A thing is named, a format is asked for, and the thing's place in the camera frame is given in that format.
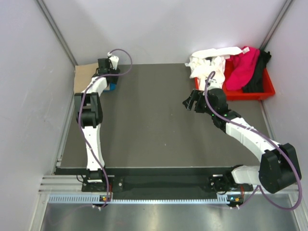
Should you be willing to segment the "pink t shirt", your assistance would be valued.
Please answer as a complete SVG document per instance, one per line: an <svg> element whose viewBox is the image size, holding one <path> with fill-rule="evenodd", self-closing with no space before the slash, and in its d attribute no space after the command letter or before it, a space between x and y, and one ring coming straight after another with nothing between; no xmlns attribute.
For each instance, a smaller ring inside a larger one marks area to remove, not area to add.
<svg viewBox="0 0 308 231"><path fill-rule="evenodd" d="M240 54L228 59L233 64L233 71L225 83L228 91L240 90L251 80L259 55L259 49L245 46Z"/></svg>

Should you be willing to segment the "beige t shirt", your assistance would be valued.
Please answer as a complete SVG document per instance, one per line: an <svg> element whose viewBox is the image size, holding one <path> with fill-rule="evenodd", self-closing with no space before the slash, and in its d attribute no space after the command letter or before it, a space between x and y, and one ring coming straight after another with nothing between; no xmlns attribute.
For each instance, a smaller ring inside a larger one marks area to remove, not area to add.
<svg viewBox="0 0 308 231"><path fill-rule="evenodd" d="M98 63L75 66L74 93L84 93L85 89L93 83L87 93L97 92L99 96L101 95L103 90L107 88L107 80L105 77L98 80L97 77L92 79L97 68Z"/></svg>

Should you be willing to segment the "white t shirt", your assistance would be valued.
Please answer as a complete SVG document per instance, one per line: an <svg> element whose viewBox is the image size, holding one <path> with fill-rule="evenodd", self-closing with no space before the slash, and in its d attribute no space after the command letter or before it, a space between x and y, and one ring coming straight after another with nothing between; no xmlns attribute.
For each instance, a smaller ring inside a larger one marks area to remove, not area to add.
<svg viewBox="0 0 308 231"><path fill-rule="evenodd" d="M199 90L204 90L206 80L213 71L215 76L212 79L224 83L226 60L241 52L242 49L239 47L200 50L190 55L189 62L185 66L191 70L190 78L198 78L200 81Z"/></svg>

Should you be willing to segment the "aluminium frame rail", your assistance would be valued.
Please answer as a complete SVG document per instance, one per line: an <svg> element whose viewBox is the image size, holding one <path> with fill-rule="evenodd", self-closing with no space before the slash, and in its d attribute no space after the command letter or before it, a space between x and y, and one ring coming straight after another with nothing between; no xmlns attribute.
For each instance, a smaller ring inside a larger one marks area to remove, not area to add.
<svg viewBox="0 0 308 231"><path fill-rule="evenodd" d="M84 182L81 177L76 175L51 175L44 176L39 190L43 191L79 191ZM247 176L239 176L231 174L229 184L253 184L259 185L262 189L269 193L277 193L283 190L295 190L296 187L301 189L300 178L297 173L278 173L278 174L263 174L259 173L256 177L253 173L248 172Z"/></svg>

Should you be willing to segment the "black t shirt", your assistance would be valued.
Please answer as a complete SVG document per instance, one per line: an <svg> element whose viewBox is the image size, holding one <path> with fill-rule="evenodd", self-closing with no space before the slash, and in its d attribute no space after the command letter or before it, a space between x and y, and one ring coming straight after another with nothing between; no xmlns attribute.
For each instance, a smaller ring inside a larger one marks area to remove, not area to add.
<svg viewBox="0 0 308 231"><path fill-rule="evenodd" d="M271 59L271 53L260 50L254 73L250 81L242 88L244 93L264 93L263 71Z"/></svg>

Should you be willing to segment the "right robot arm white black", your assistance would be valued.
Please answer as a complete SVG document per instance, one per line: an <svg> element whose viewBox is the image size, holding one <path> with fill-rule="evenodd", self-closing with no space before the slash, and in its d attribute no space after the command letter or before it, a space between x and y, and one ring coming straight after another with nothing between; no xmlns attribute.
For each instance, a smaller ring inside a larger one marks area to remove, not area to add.
<svg viewBox="0 0 308 231"><path fill-rule="evenodd" d="M250 126L240 114L229 109L223 90L193 90L182 104L189 111L211 115L218 129L233 137L258 159L258 166L238 165L227 172L224 183L229 190L237 190L242 184L254 184L276 193L300 182L301 172L294 146L275 142Z"/></svg>

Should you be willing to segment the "red plastic bin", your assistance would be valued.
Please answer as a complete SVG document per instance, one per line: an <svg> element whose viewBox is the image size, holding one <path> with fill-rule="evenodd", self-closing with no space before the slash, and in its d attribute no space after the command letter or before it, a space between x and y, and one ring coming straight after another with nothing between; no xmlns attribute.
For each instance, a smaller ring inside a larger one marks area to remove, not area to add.
<svg viewBox="0 0 308 231"><path fill-rule="evenodd" d="M224 72L226 80L229 79L233 70L234 70L233 63L231 61L226 61L225 72ZM263 80L262 84L264 92L244 93L242 89L237 91L229 91L226 89L225 83L223 84L222 89L224 90L228 101L266 100L267 98L275 95L275 89L266 68L263 70L262 80ZM195 83L195 88L199 90L200 81L198 80L198 78L194 78L194 83Z"/></svg>

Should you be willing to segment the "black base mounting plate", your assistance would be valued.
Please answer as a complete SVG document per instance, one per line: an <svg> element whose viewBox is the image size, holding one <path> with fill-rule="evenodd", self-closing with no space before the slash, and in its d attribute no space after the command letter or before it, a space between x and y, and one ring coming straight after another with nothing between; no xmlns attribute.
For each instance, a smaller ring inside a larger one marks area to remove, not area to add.
<svg viewBox="0 0 308 231"><path fill-rule="evenodd" d="M249 184L229 184L231 167L107 168L107 189L116 199L205 199L252 191Z"/></svg>

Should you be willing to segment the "folded blue t shirt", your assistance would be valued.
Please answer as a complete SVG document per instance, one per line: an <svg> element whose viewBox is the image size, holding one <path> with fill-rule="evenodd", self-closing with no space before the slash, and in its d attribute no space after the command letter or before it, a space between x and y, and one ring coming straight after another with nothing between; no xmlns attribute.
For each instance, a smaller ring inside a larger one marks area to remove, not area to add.
<svg viewBox="0 0 308 231"><path fill-rule="evenodd" d="M116 89L117 84L110 83L103 91L114 91Z"/></svg>

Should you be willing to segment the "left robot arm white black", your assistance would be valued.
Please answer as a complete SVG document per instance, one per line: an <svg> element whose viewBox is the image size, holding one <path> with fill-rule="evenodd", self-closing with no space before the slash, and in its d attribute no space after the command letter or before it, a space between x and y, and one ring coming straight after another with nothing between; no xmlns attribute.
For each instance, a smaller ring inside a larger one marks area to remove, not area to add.
<svg viewBox="0 0 308 231"><path fill-rule="evenodd" d="M100 131L103 111L100 96L103 91L112 90L118 76L119 58L112 55L98 59L97 63L75 66L74 106L76 121L86 139L86 172L83 178L83 192L104 192L109 179L104 175L105 162L102 156Z"/></svg>

